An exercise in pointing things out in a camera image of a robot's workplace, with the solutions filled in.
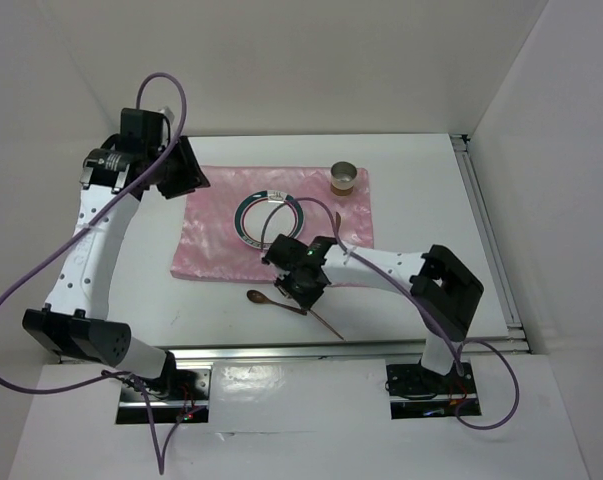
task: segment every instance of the plate rim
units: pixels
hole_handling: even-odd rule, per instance
[[[289,193],[284,192],[282,190],[261,190],[258,192],[254,192],[254,193],[248,195],[239,204],[239,206],[237,207],[237,209],[234,212],[234,231],[237,233],[237,235],[239,236],[241,241],[243,241],[243,243],[245,243],[246,245],[249,245],[253,248],[261,248],[261,242],[258,240],[254,240],[247,233],[247,231],[243,228],[245,214],[252,205],[262,202],[264,200],[267,200],[271,196],[274,196],[274,197],[278,196],[281,199],[285,198],[285,200],[290,202],[290,204],[288,206],[292,209],[292,211],[295,214],[295,225],[294,225],[294,229],[292,230],[292,233],[290,234],[290,237],[296,238],[301,233],[301,230],[303,229],[303,224],[305,223],[305,216],[303,214],[303,209],[301,208],[301,205],[299,205],[298,202],[294,201],[295,198],[292,195],[290,195]],[[267,248],[270,245],[272,245],[272,244],[264,242],[264,248]]]

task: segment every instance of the white wall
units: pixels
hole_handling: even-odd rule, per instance
[[[38,3],[111,117],[167,69],[187,133],[236,135],[471,132],[546,0]],[[157,84],[147,105],[173,95]]]
[[[126,100],[132,100],[130,92]],[[27,0],[0,0],[0,293],[72,233],[87,139],[108,131],[82,79]],[[52,268],[0,311],[0,372],[37,384],[43,350],[21,329]],[[7,478],[31,398],[0,388],[0,479]]]
[[[603,479],[603,0],[551,0],[471,142],[515,298]]]

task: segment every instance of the wooden spoon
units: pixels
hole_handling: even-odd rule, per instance
[[[341,228],[341,214],[339,212],[335,215],[335,223],[337,225],[337,233],[339,233],[339,229]]]
[[[258,290],[248,290],[246,294],[248,300],[252,303],[257,303],[260,305],[276,305],[277,307],[285,308],[286,310],[290,310],[291,312],[298,313],[299,315],[307,315],[308,312],[305,310],[301,310],[300,308],[291,307],[290,305],[285,305],[283,303],[275,302],[274,300],[270,300],[263,293]]]

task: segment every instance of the black bracket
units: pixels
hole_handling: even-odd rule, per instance
[[[132,334],[125,323],[106,322],[49,310],[28,309],[23,328],[57,355],[116,367],[125,358]]]
[[[462,342],[483,295],[483,284],[448,248],[433,245],[421,258],[410,293],[453,342]]]
[[[274,285],[301,308],[309,309],[330,285],[321,267],[325,264],[328,250],[336,243],[334,238],[316,237],[310,246],[306,246],[299,240],[279,235],[262,261],[288,272],[277,278]]]

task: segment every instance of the spoon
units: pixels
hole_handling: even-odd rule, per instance
[[[298,313],[299,315],[307,315],[308,312],[305,310],[301,310],[300,308],[291,307],[290,305],[284,305],[283,303],[275,302],[274,300],[270,300],[263,293],[258,290],[248,290],[247,293],[248,300],[252,303],[258,303],[262,305],[276,305],[277,307],[285,308],[286,310],[290,310],[291,312]]]
[[[332,333],[334,333],[337,337],[339,337],[341,339],[341,341],[343,341],[343,342],[346,341],[346,339],[343,338],[339,334],[339,332],[337,332],[334,328],[332,328],[332,325],[330,325],[328,322],[326,322],[325,320],[323,320],[323,318],[321,318],[318,313],[316,313],[314,310],[308,310],[308,312],[310,312],[314,318],[316,318],[317,320],[319,320],[319,322],[321,322],[325,328],[327,328]]]
[[[336,212],[335,214],[335,222],[337,225],[337,233],[339,233],[339,229],[341,228],[341,214],[339,212]]]

